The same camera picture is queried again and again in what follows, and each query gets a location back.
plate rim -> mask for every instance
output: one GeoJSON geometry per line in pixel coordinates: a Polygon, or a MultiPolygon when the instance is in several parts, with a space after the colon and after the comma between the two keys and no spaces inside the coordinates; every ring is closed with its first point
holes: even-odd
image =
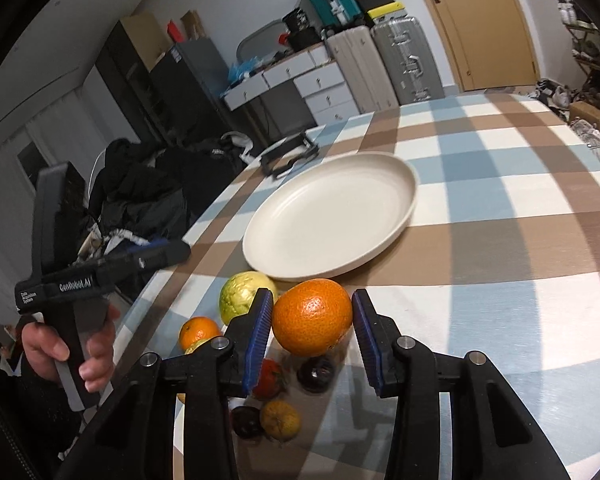
{"type": "Polygon", "coordinates": [[[334,157],[330,157],[329,160],[322,162],[320,164],[317,164],[317,165],[313,166],[312,168],[308,168],[307,170],[302,171],[301,173],[299,173],[296,176],[300,176],[302,174],[308,174],[311,171],[318,170],[318,168],[321,168],[323,164],[330,164],[330,163],[332,163],[336,160],[340,160],[342,158],[350,158],[350,157],[354,157],[354,156],[358,156],[358,155],[381,155],[381,156],[385,156],[387,158],[394,158],[395,160],[398,160],[401,164],[405,165],[408,168],[408,170],[411,172],[411,174],[413,176],[413,180],[414,180],[413,197],[411,199],[411,204],[410,204],[409,208],[407,209],[407,212],[405,213],[404,217],[400,220],[399,224],[394,229],[392,229],[392,231],[375,248],[367,251],[365,254],[362,254],[361,256],[359,256],[357,258],[354,258],[353,260],[351,260],[350,262],[347,262],[346,264],[335,267],[334,269],[325,270],[325,271],[319,272],[317,274],[309,274],[307,276],[278,276],[278,275],[274,275],[274,274],[267,274],[263,270],[259,270],[253,265],[252,260],[250,260],[250,256],[247,254],[247,251],[245,250],[244,241],[247,239],[247,234],[249,232],[249,228],[251,227],[251,224],[254,221],[258,211],[261,208],[263,208],[264,205],[268,201],[273,200],[276,193],[278,193],[287,184],[290,184],[293,181],[293,179],[290,179],[288,182],[285,182],[282,186],[275,189],[274,192],[271,193],[271,195],[269,195],[265,199],[265,201],[262,204],[260,204],[260,206],[258,206],[256,211],[254,211],[253,215],[251,216],[249,223],[247,224],[247,228],[244,231],[244,236],[242,237],[242,240],[240,241],[240,243],[242,245],[242,255],[244,256],[245,261],[251,267],[251,269],[257,270],[258,272],[262,272],[262,273],[266,274],[267,276],[269,276],[272,280],[278,280],[280,282],[304,282],[305,280],[312,280],[314,278],[333,278],[335,276],[345,274],[346,272],[356,269],[356,268],[366,264],[367,262],[371,261],[373,258],[378,256],[378,254],[382,253],[389,245],[391,245],[398,238],[398,236],[408,227],[411,216],[413,215],[413,210],[414,210],[416,202],[418,200],[418,194],[419,194],[419,189],[420,189],[420,177],[418,176],[418,172],[416,171],[416,169],[413,167],[413,165],[408,160],[403,160],[399,156],[395,155],[394,153],[387,153],[387,152],[368,151],[368,152],[363,152],[363,153],[360,153],[360,152],[343,153],[342,155],[336,155],[334,157]]]}

dark purple fruit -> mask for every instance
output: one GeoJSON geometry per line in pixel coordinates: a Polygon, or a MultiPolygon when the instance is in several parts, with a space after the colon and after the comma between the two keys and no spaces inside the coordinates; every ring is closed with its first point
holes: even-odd
{"type": "Polygon", "coordinates": [[[296,377],[300,385],[312,394],[322,394],[329,389],[336,370],[326,355],[312,357],[299,368],[296,377]]]}
{"type": "Polygon", "coordinates": [[[260,425],[260,410],[253,406],[238,406],[231,411],[231,426],[237,436],[244,440],[264,433],[260,425]]]}

red tomato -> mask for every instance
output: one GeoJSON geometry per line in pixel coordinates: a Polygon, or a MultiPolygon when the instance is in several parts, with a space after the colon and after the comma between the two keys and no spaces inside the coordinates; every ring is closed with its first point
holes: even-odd
{"type": "Polygon", "coordinates": [[[263,359],[260,369],[260,379],[251,392],[256,399],[273,399],[285,389],[285,378],[282,368],[273,359],[263,359]]]}

cardboard box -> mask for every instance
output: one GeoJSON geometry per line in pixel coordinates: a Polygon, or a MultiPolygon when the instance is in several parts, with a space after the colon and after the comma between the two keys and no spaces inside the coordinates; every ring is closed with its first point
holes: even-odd
{"type": "Polygon", "coordinates": [[[576,118],[584,119],[585,121],[595,124],[596,128],[600,131],[600,109],[596,108],[589,103],[584,101],[577,101],[571,103],[569,107],[569,120],[575,121],[576,118]]]}
{"type": "Polygon", "coordinates": [[[188,10],[180,20],[182,21],[184,30],[187,31],[187,36],[190,40],[206,38],[205,28],[202,26],[200,16],[195,10],[188,10]]]}
{"type": "Polygon", "coordinates": [[[160,28],[155,16],[150,12],[142,12],[133,16],[120,18],[131,43],[147,70],[158,63],[158,59],[167,52],[173,43],[160,28]]]}

silver screw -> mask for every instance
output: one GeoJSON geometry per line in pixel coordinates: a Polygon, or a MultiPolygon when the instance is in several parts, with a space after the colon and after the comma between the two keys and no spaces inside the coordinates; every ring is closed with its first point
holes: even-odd
{"type": "Polygon", "coordinates": [[[397,340],[398,346],[400,348],[404,348],[405,350],[409,350],[416,346],[416,340],[413,337],[408,335],[401,335],[397,340]]]}
{"type": "Polygon", "coordinates": [[[229,340],[219,335],[211,340],[211,348],[214,350],[222,350],[229,346],[229,340]]]}
{"type": "Polygon", "coordinates": [[[474,365],[483,365],[485,362],[487,362],[487,356],[482,352],[474,350],[473,352],[469,352],[469,361],[471,361],[474,365]]]}
{"type": "Polygon", "coordinates": [[[158,354],[155,352],[147,352],[140,356],[140,364],[142,366],[153,366],[158,362],[158,354]]]}

